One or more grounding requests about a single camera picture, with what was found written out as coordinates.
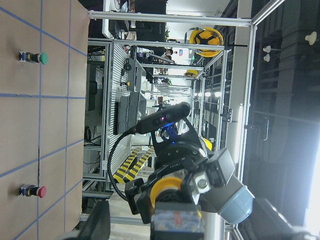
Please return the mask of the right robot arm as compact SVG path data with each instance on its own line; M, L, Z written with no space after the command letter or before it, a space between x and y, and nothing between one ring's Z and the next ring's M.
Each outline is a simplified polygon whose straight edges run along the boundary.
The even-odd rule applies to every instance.
M184 204L219 214L227 223L244 221L253 209L254 195L235 176L228 149L212 151L207 140L189 125L178 133L174 123L161 124L162 140L151 137L156 154L154 172L125 185L130 210L148 224L161 202Z

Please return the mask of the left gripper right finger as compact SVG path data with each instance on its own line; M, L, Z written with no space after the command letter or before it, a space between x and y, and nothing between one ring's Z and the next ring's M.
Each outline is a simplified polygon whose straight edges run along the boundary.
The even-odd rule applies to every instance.
M292 225L265 198L255 198L249 222L256 240L318 240L305 227Z

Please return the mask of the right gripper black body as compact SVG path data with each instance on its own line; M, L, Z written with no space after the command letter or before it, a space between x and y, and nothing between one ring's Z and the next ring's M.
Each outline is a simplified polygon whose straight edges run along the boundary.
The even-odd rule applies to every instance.
M124 193L130 211L133 215L140 215L144 223L149 223L154 213L151 190L158 181L168 177L181 179L184 196L199 207L202 196L225 188L235 171L226 148L211 151L191 123L186 118L182 121L188 128L185 133L178 134L174 123L169 123L161 128L166 133L161 142L151 136L157 160L154 172L147 181L138 178L125 185Z

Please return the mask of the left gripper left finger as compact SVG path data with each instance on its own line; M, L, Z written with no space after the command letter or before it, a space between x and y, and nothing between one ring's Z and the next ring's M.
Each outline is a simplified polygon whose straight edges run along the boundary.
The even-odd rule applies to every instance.
M111 217L108 201L99 201L92 209L83 227L58 236L57 240L109 240Z

